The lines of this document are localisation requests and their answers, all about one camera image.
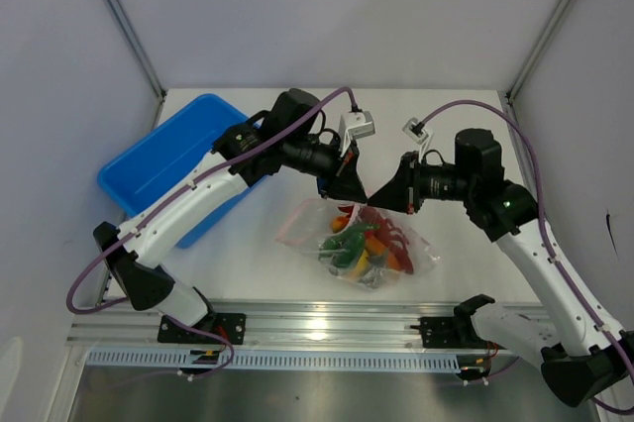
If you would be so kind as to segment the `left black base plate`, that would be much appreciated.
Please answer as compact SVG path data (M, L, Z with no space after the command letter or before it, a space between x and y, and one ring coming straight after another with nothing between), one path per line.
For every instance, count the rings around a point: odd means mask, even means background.
M216 313L185 329L163 316L158 327L158 342L163 344L220 344L218 337L232 345L242 345L247 329L244 313Z

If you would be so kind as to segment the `clear pink-dotted zip bag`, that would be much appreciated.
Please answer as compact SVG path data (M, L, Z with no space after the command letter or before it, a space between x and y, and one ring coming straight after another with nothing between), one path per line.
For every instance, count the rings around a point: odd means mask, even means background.
M418 280L441 262L402 217L366 204L307 199L275 240L350 285L377 291Z

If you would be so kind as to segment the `toy steak slice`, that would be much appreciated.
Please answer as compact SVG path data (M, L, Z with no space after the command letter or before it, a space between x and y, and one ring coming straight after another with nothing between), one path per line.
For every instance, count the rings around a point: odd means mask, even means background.
M400 264L396 256L377 237L367 237L365 248L374 263L391 269L400 269Z

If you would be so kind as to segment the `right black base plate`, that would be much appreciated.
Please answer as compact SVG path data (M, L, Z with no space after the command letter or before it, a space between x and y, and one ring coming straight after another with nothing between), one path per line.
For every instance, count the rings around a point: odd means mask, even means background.
M501 349L478 336L470 321L458 317L420 317L409 329L418 333L425 349Z

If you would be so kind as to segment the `green toy cucumber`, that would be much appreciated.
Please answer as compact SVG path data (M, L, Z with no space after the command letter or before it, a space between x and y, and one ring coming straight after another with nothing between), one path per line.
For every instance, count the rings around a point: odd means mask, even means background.
M336 268L348 268L355 264L365 248L366 236L353 235L349 239L332 237L326 240L319 253L319 260Z

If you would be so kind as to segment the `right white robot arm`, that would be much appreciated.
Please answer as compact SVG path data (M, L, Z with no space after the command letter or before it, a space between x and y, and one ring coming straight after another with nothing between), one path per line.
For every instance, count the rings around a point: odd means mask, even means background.
M429 164L416 152L401 157L395 176L372 195L372 207L413 214L425 200L463 203L470 220L520 270L546 310L552 330L513 313L487 295L454 309L452 332L464 346L493 342L538 369L556 397L577 407L633 371L633 334L581 281L538 203L504 177L502 148L489 130L455 137L455 160Z

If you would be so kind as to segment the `blue plastic bin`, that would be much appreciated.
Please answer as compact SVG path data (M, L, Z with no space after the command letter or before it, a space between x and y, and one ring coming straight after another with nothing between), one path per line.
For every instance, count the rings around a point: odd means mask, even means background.
M200 95L102 167L98 184L134 217L191 172L229 127L247 120L223 98Z

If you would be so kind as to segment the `aluminium mounting rail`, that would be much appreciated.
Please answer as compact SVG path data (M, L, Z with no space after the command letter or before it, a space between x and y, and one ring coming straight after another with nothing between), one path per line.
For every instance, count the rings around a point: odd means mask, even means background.
M405 353L422 347L411 327L450 317L454 303L217 300L219 313L243 313L242 350ZM158 347L161 316L122 303L72 318L65 343L78 347Z

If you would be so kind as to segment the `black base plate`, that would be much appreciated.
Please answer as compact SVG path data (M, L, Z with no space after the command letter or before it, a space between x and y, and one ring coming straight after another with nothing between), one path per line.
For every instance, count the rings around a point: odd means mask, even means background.
M420 317L409 329L418 333L425 349L501 349L478 336L470 321L458 317Z
M163 344L220 344L218 337L232 345L242 345L247 329L244 313L216 313L185 329L163 316L158 327L158 342Z

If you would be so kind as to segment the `yellow toy mango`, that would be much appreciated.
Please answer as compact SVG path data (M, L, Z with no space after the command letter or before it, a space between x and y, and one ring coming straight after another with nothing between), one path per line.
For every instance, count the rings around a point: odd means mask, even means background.
M347 271L345 278L350 281L357 281L370 270L369 253L363 250L357 262Z

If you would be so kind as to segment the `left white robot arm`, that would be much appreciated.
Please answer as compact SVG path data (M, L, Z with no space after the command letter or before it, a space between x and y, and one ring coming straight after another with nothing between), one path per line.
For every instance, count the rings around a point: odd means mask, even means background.
M94 230L108 269L135 310L155 309L178 321L190 341L207 341L215 330L212 306L162 261L208 215L282 167L314 176L323 198L366 202L358 141L375 132L371 114L353 103L324 143L312 127L326 103L297 88L280 93L271 109L230 126L156 203L118 226L104 222Z

